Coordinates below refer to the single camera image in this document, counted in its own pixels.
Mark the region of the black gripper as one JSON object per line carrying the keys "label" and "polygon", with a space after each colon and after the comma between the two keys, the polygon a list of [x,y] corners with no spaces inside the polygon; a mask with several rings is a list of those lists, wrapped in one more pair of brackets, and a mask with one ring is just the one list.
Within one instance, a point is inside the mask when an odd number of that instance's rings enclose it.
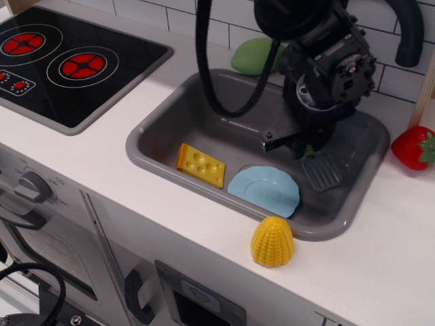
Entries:
{"label": "black gripper", "polygon": [[300,159],[312,147],[321,149],[332,137],[338,121],[355,113],[356,100],[348,103],[316,103],[307,85],[308,76],[303,75],[295,84],[293,93],[284,93],[298,131],[276,138],[271,131],[263,134],[260,146],[264,153],[286,146],[294,159]]}

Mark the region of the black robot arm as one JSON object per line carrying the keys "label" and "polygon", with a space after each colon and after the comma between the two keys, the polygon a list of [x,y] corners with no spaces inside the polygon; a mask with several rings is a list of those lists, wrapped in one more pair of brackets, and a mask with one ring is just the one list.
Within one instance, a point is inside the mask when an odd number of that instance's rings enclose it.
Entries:
{"label": "black robot arm", "polygon": [[374,88],[375,59],[346,1],[255,1],[260,29],[287,44],[279,60],[283,98],[297,124],[268,132],[263,151],[288,146],[295,158],[321,149],[336,124],[355,112]]}

